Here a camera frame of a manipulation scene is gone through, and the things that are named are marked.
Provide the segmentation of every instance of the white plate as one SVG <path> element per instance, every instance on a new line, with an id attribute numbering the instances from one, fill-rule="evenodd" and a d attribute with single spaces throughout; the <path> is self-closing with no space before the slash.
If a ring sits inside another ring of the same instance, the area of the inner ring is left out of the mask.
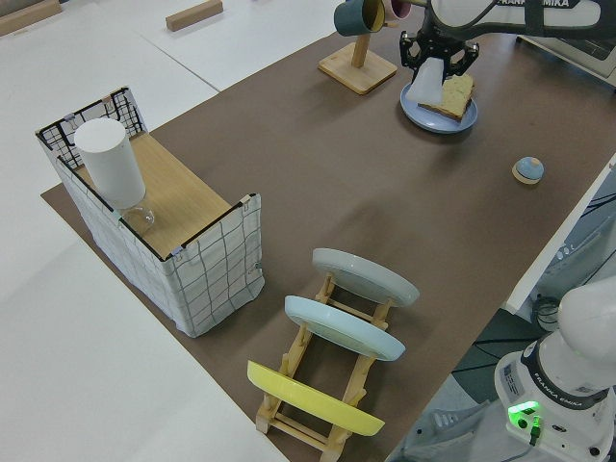
<path id="1" fill-rule="evenodd" d="M 324 273 L 334 275 L 334 283 L 343 289 L 375 303 L 410 306 L 420 291 L 393 271 L 364 258 L 332 248 L 315 248 L 312 264 Z"/>
<path id="2" fill-rule="evenodd" d="M 315 335 L 364 356 L 395 361 L 406 350 L 395 337 L 345 311 L 301 296 L 285 297 L 285 313 Z"/>
<path id="3" fill-rule="evenodd" d="M 471 104 L 467 108 L 466 113 L 462 116 L 462 120 L 457 122 L 449 117 L 422 108 L 415 101 L 406 99 L 406 93 L 410 87 L 411 84 L 407 84 L 402 89 L 400 105 L 406 116 L 425 130 L 442 134 L 459 133 L 476 122 L 478 110 L 473 99 L 471 99 Z"/>

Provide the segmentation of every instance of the small round toy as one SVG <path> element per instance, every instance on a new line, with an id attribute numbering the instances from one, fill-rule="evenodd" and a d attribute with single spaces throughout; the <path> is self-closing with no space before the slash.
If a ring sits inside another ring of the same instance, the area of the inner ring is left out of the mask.
<path id="1" fill-rule="evenodd" d="M 534 185 L 543 178 L 545 169 L 536 157 L 524 157 L 515 163 L 511 172 L 519 182 L 525 185 Z"/>

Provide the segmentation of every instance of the dark green floor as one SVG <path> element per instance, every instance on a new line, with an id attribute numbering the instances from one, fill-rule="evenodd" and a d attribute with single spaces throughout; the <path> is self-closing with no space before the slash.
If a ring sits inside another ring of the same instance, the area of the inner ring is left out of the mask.
<path id="1" fill-rule="evenodd" d="M 494 388 L 494 370 L 499 358 L 511 351 L 523 350 L 532 342 L 532 339 L 537 339 L 543 334 L 545 332 L 538 326 L 504 310 L 498 310 L 477 340 L 512 340 L 505 343 L 471 346 L 452 374 L 465 392 L 476 402 L 483 402 L 486 399 L 495 400 L 498 397 Z M 529 340 L 515 342 L 513 339 Z M 479 369 L 464 371 L 470 368 Z"/>

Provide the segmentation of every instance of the brown tabletop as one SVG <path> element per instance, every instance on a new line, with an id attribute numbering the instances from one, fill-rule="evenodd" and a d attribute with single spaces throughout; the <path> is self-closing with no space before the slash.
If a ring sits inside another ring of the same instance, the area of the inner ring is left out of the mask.
<path id="1" fill-rule="evenodd" d="M 415 31 L 419 19 L 374 35 L 371 51 L 399 64 L 399 34 Z M 420 300 L 389 318 L 407 350 L 372 367 L 360 403 L 386 424 L 374 437 L 351 437 L 341 458 L 380 462 L 610 159 L 616 98 L 537 48 L 486 36 L 470 69 L 477 123 L 435 135 L 400 107 L 407 69 L 365 96 L 317 70 L 349 42 L 320 40 L 153 132 L 228 202 L 262 195 L 266 287 L 194 340 L 141 298 L 254 418 L 262 395 L 246 379 L 246 360 L 278 367 L 296 333 L 284 296 L 312 297 L 320 287 L 313 248 L 348 251 L 412 281 Z M 536 187 L 511 174 L 524 156 L 546 166 Z M 44 197 L 93 245 L 63 188 Z M 353 358 L 316 339 L 297 378 L 341 397 Z M 275 429 L 269 436 L 294 462 L 319 459 Z"/>

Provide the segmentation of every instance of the toast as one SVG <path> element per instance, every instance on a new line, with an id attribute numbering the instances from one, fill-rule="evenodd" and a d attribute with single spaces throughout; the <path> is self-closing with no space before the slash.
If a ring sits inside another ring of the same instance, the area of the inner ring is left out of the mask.
<path id="1" fill-rule="evenodd" d="M 440 105 L 420 104 L 420 106 L 459 122 L 471 104 L 474 85 L 475 80 L 471 75 L 454 75 L 443 84 L 443 102 Z"/>

